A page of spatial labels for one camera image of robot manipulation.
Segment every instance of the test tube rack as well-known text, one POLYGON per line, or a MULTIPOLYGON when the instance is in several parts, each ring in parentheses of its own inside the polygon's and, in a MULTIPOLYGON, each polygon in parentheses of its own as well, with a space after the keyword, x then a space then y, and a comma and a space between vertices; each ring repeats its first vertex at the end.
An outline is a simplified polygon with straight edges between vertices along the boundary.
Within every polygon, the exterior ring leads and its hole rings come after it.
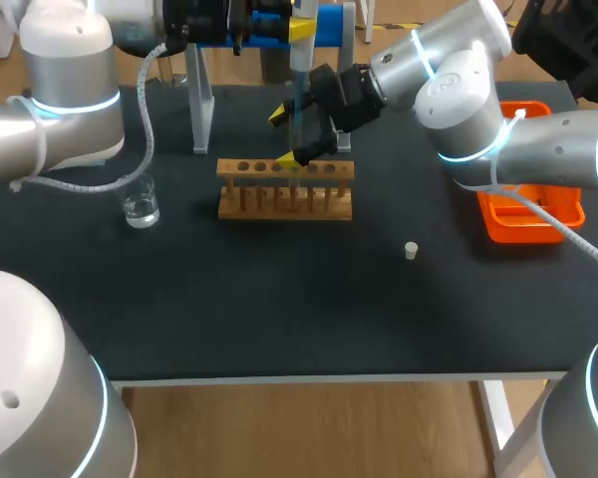
POLYGON ((285 169, 274 159, 220 159, 217 176, 226 180, 219 219, 352 220, 353 161, 312 161, 301 169, 285 169), (284 179, 290 181, 287 187, 265 183, 284 179), (306 186, 292 185, 295 181, 306 186), (314 187, 316 182, 326 185, 314 187))

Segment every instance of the floor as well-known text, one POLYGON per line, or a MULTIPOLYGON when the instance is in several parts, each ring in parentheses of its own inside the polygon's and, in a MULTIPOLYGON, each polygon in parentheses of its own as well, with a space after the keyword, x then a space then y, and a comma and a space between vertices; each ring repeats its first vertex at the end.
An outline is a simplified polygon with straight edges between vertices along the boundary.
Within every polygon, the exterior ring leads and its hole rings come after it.
MULTIPOLYGON (((429 21, 457 0, 376 0, 375 23, 429 21)), ((499 0, 506 8, 511 0, 499 0)), ((517 20, 526 0, 516 1, 517 20)), ((357 32, 357 61, 405 35, 357 32)), ((216 84, 260 84, 259 55, 206 51, 216 84)), ((320 51, 315 63, 334 63, 320 51)), ((134 84, 139 61, 118 54, 121 81, 134 84)), ((183 72, 181 58, 173 60, 183 72)), ((497 69, 500 80, 549 76, 525 57, 497 69)), ((22 53, 0 61, 0 103, 27 85, 22 53)), ((540 381, 508 382, 518 422, 540 393, 540 381)), ((492 476, 488 439, 474 388, 466 382, 142 388, 129 398, 140 445, 139 478, 199 476, 328 478, 484 478, 492 476)), ((534 463, 525 477, 544 476, 534 463)))

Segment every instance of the cable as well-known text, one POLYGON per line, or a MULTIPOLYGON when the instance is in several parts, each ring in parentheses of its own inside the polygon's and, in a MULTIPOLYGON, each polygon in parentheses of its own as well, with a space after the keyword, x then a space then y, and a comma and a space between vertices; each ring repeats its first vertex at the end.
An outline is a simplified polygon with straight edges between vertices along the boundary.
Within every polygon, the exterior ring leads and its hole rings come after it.
POLYGON ((81 194, 97 194, 101 192, 114 191, 120 187, 132 183, 142 175, 144 171, 150 166, 152 156, 155 151, 154 136, 152 133, 152 125, 150 124, 149 108, 147 107, 147 92, 146 83, 149 75, 150 64, 159 57, 162 53, 167 51, 166 43, 155 47, 142 62, 140 73, 138 74, 138 103, 140 104, 140 115, 144 125, 144 131, 147 137, 147 150, 145 152, 142 162, 138 165, 135 171, 127 176, 123 176, 115 182, 103 184, 100 186, 83 186, 80 184, 72 184, 70 182, 59 181, 48 177, 32 177, 26 179, 26 182, 33 184, 40 184, 43 186, 55 187, 63 191, 76 192, 81 194))
MULTIPOLYGON (((516 111, 516 113, 514 115, 514 119, 508 126, 513 126, 514 123, 516 123, 519 120, 523 120, 524 118, 525 118, 525 110, 518 110, 518 111, 516 111)), ((519 194, 518 189, 520 188, 520 186, 517 186, 513 190, 509 190, 509 189, 504 189, 498 183, 497 174, 496 174, 497 164, 498 164, 498 154, 499 154, 499 150, 497 150, 495 152, 495 154, 492 156, 492 158, 489 162, 489 164, 490 164, 489 174, 490 174, 490 180, 491 180, 490 185, 487 185, 487 186, 465 186, 465 185, 460 184, 459 182, 455 181, 456 184, 458 184, 460 187, 470 190, 470 191, 484 191, 484 192, 487 192, 488 194, 494 194, 497 196, 506 196, 506 197, 509 197, 509 198, 519 202, 520 204, 525 206, 527 209, 529 209, 531 212, 536 214, 538 217, 543 219, 545 222, 547 222, 548 224, 553 226, 558 232, 560 232, 563 236, 565 236, 567 239, 569 239, 571 242, 573 242, 583 252, 585 252, 586 254, 589 254, 589 256, 591 256, 593 259, 598 261, 598 248, 596 246, 594 246, 589 241, 582 238, 577 233, 572 231, 570 228, 565 226, 562 222, 560 222, 554 216, 549 214, 538 204, 527 199, 525 196, 519 194)))
POLYGON ((549 214, 547 211, 545 211, 542 207, 540 207, 535 202, 530 201, 526 197, 518 194, 518 192, 516 192, 516 191, 509 191, 509 190, 501 189, 501 188, 489 191, 489 193, 496 194, 498 196, 507 196, 507 197, 514 199, 515 201, 518 201, 523 206, 525 206, 529 210, 531 210, 531 212, 533 212, 534 214, 536 214, 537 216, 542 218, 545 222, 551 224, 563 236, 565 236, 567 239, 569 239, 571 242, 573 242, 576 246, 578 246, 580 249, 582 249, 585 253, 589 254, 593 259, 598 261, 598 248, 596 246, 591 244, 586 239, 580 237, 578 234, 576 234, 574 231, 569 229, 562 222, 560 222, 554 216, 549 214))
MULTIPOLYGON (((40 118, 40 115, 38 115, 38 111, 36 110, 36 107, 33 105, 33 103, 29 99, 24 97, 9 97, 7 99, 8 105, 11 105, 15 102, 20 103, 29 112, 29 115, 31 115, 33 122, 36 124, 36 134, 38 135, 37 161, 36 167, 28 176, 35 177, 38 174, 40 174, 40 172, 42 172, 42 169, 44 168, 44 163, 47 161, 47 135, 44 131, 44 126, 42 125, 42 119, 40 118)), ((22 189, 22 182, 26 179, 27 178, 25 177, 23 179, 11 181, 9 187, 11 187, 11 189, 14 192, 18 192, 20 189, 22 189)))

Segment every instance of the black tabletop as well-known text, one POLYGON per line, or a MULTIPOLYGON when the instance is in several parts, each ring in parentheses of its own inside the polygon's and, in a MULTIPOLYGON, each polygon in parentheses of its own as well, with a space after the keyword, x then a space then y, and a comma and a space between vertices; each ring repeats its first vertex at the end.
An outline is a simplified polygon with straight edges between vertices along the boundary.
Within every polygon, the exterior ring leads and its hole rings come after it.
MULTIPOLYGON (((576 108, 565 84, 499 92, 576 108)), ((219 221, 217 158, 286 152, 287 130, 267 124, 285 93, 215 88, 199 157, 186 91, 151 87, 158 225, 127 227, 115 194, 0 186, 0 270, 42 290, 111 379, 557 371, 598 342, 598 265, 570 244, 491 243, 411 113, 353 134, 351 223, 219 221)), ((123 102, 121 157, 63 177, 99 183, 137 164, 134 92, 123 102)), ((583 206, 598 246, 598 192, 583 206)))

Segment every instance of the orange container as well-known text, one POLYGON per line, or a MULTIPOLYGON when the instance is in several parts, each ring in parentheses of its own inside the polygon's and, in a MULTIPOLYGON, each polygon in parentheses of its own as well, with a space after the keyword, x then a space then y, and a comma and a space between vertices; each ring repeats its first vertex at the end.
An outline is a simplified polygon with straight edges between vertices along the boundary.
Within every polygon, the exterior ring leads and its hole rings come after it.
MULTIPOLYGON (((541 102, 501 102, 500 106, 506 118, 513 118, 516 110, 521 109, 527 111, 527 118, 551 115, 549 106, 541 102)), ((585 222, 585 213, 580 205, 580 188, 523 185, 518 192, 572 229, 579 229, 585 222)), ((485 192, 477 195, 487 232, 494 242, 556 244, 565 239, 556 229, 513 199, 485 192)))

